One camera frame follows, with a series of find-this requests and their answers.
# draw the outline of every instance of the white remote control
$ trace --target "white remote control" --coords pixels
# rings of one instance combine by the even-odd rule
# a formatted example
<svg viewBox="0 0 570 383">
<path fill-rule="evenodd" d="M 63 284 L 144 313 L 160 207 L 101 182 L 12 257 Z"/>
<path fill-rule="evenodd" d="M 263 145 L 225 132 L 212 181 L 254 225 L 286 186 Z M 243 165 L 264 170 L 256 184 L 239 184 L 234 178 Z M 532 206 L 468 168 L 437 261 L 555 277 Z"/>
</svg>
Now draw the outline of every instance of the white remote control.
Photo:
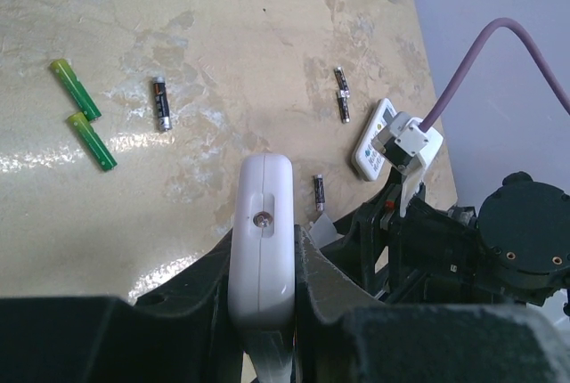
<svg viewBox="0 0 570 383">
<path fill-rule="evenodd" d="M 380 100 L 353 154 L 353 165 L 364 181 L 376 181 L 380 175 L 384 157 L 372 147 L 372 139 L 395 117 L 395 108 L 387 98 Z"/>
</svg>

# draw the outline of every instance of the gray wall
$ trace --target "gray wall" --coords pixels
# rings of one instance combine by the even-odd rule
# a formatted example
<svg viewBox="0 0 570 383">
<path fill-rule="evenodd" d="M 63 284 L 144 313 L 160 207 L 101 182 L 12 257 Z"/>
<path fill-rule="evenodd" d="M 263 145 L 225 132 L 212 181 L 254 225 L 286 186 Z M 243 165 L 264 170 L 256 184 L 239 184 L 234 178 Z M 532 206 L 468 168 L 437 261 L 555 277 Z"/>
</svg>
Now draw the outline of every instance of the gray wall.
<svg viewBox="0 0 570 383">
<path fill-rule="evenodd" d="M 528 29 L 570 92 L 570 0 L 416 3 L 437 95 L 480 30 L 501 16 Z M 570 117 L 510 31 L 491 37 L 443 121 L 461 205 L 479 207 L 518 170 L 570 192 Z"/>
</svg>

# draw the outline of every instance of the black battery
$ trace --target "black battery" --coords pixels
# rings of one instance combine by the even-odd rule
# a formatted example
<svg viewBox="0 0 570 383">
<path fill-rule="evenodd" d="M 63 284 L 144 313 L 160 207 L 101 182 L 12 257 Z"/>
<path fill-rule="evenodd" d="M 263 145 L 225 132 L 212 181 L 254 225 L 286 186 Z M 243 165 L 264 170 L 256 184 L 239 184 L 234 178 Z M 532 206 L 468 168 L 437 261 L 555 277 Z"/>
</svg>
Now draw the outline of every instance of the black battery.
<svg viewBox="0 0 570 383">
<path fill-rule="evenodd" d="M 318 174 L 313 177 L 314 182 L 314 203 L 317 211 L 324 211 L 324 183 L 322 182 L 322 175 Z"/>
<path fill-rule="evenodd" d="M 337 92 L 338 110 L 340 111 L 340 119 L 342 123 L 350 122 L 350 113 L 348 112 L 348 99 L 345 91 Z"/>
<path fill-rule="evenodd" d="M 335 68 L 335 77 L 337 78 L 338 89 L 345 91 L 346 98 L 350 98 L 350 89 L 348 89 L 345 71 L 342 70 L 342 67 Z"/>
<path fill-rule="evenodd" d="M 170 109 L 168 108 L 167 84 L 163 77 L 152 79 L 154 88 L 154 103 L 157 106 L 157 116 L 159 117 L 159 129 L 169 131 L 172 129 L 170 122 Z"/>
</svg>

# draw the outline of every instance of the aa battery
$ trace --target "aa battery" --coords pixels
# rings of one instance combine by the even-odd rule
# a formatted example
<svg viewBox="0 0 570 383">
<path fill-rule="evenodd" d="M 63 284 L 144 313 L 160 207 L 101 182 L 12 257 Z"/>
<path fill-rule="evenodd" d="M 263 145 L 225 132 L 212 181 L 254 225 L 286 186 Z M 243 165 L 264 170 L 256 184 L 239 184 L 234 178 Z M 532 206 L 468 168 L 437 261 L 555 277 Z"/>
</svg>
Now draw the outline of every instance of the aa battery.
<svg viewBox="0 0 570 383">
<path fill-rule="evenodd" d="M 170 109 L 168 108 L 167 85 L 163 77 L 153 78 L 152 84 L 154 86 L 154 103 L 157 106 L 157 115 L 159 117 L 159 129 L 166 132 L 172 129 Z"/>
<path fill-rule="evenodd" d="M 340 111 L 340 119 L 342 123 L 350 122 L 350 113 L 348 112 L 348 99 L 346 91 L 337 91 L 338 110 Z"/>
<path fill-rule="evenodd" d="M 348 83 L 346 82 L 345 71 L 342 67 L 335 68 L 335 77 L 337 78 L 338 89 L 345 91 L 346 98 L 350 98 L 350 89 L 348 89 Z"/>
<path fill-rule="evenodd" d="M 317 211 L 324 211 L 324 184 L 322 182 L 322 175 L 318 174 L 313 177 L 314 182 L 314 203 Z"/>
<path fill-rule="evenodd" d="M 101 116 L 101 112 L 66 60 L 55 60 L 50 64 L 50 68 L 60 78 L 87 120 L 91 122 Z"/>
<path fill-rule="evenodd" d="M 68 117 L 68 122 L 81 137 L 103 171 L 109 171 L 117 165 L 117 161 L 111 156 L 99 135 L 91 127 L 85 114 L 82 112 L 75 113 Z"/>
</svg>

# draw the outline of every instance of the marble table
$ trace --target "marble table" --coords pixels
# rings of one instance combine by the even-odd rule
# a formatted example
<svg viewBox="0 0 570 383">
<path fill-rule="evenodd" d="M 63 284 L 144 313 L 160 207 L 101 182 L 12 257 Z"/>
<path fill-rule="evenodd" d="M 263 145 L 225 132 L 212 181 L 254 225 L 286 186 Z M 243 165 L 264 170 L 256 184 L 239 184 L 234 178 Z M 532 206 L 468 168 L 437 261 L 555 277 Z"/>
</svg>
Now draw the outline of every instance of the marble table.
<svg viewBox="0 0 570 383">
<path fill-rule="evenodd" d="M 0 0 L 0 42 L 0 296 L 132 301 L 232 226 L 252 153 L 293 162 L 299 224 L 316 217 L 317 173 L 338 218 L 387 176 L 365 183 L 349 163 L 372 106 L 389 97 L 423 116 L 435 100 L 412 0 Z M 65 123 L 77 110 L 48 69 L 57 58 L 102 112 L 109 173 Z M 347 125 L 336 65 L 352 91 Z M 157 75 L 174 122 L 165 134 Z M 456 199 L 445 148 L 427 186 L 432 205 Z"/>
</svg>

